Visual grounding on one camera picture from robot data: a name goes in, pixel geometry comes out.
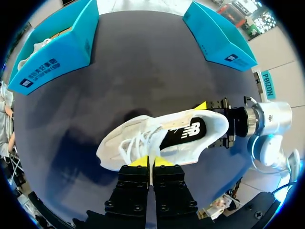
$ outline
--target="white sneaker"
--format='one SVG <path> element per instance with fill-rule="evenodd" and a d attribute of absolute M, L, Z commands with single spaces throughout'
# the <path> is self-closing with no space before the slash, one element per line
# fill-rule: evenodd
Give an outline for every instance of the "white sneaker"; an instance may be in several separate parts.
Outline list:
<path fill-rule="evenodd" d="M 34 51 L 33 53 L 25 60 L 22 60 L 19 62 L 18 66 L 17 66 L 17 70 L 20 71 L 20 69 L 24 66 L 24 64 L 36 53 L 39 51 L 39 49 L 41 49 L 43 46 L 45 46 L 46 44 L 50 43 L 52 41 L 52 39 L 47 38 L 45 39 L 43 42 L 34 44 Z"/>
<path fill-rule="evenodd" d="M 208 110 L 187 110 L 157 118 L 141 115 L 111 131 L 96 155 L 101 166 L 112 171 L 145 155 L 150 157 L 150 166 L 156 156 L 173 164 L 196 163 L 201 152 L 228 128 L 225 116 Z"/>

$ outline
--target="round table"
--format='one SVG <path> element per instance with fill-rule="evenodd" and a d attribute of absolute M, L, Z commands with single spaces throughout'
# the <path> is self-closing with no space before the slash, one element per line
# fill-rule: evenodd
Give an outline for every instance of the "round table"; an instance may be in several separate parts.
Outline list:
<path fill-rule="evenodd" d="M 129 115 L 170 114 L 207 100 L 259 99 L 251 71 L 207 62 L 181 16 L 123 11 L 100 16 L 91 65 L 65 74 L 28 96 L 15 96 L 16 143 L 26 178 L 63 220 L 104 213 L 117 173 L 100 166 L 102 139 Z M 246 139 L 204 150 L 183 166 L 186 184 L 205 207 L 230 189 L 251 164 Z M 147 222 L 155 223 L 148 196 Z"/>

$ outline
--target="black shoe insole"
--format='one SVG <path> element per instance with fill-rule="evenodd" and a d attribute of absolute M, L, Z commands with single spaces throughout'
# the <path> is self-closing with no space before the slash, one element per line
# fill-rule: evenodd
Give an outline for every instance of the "black shoe insole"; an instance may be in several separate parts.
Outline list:
<path fill-rule="evenodd" d="M 163 139 L 160 150 L 203 138 L 206 134 L 206 125 L 201 118 L 192 118 L 188 127 L 169 130 Z"/>

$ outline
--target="white shoelace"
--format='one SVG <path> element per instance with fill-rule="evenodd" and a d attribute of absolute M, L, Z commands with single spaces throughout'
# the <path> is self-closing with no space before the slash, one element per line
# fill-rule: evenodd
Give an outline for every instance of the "white shoelace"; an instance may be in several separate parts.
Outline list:
<path fill-rule="evenodd" d="M 140 159 L 149 154 L 149 140 L 160 127 L 160 125 L 153 126 L 150 130 L 143 133 L 139 132 L 136 137 L 121 142 L 119 152 L 127 165 L 133 162 L 132 157 Z M 126 144 L 129 144 L 127 150 L 124 149 L 126 147 L 123 147 Z"/>

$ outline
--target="blue sign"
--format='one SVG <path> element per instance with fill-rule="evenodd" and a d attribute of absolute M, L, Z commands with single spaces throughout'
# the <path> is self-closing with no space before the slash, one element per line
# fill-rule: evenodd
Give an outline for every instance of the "blue sign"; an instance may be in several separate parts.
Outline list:
<path fill-rule="evenodd" d="M 275 99 L 276 98 L 275 89 L 273 87 L 273 82 L 272 82 L 271 75 L 268 71 L 262 72 L 262 80 L 264 82 L 264 86 L 265 86 L 265 89 L 266 89 L 267 99 L 268 100 Z"/>

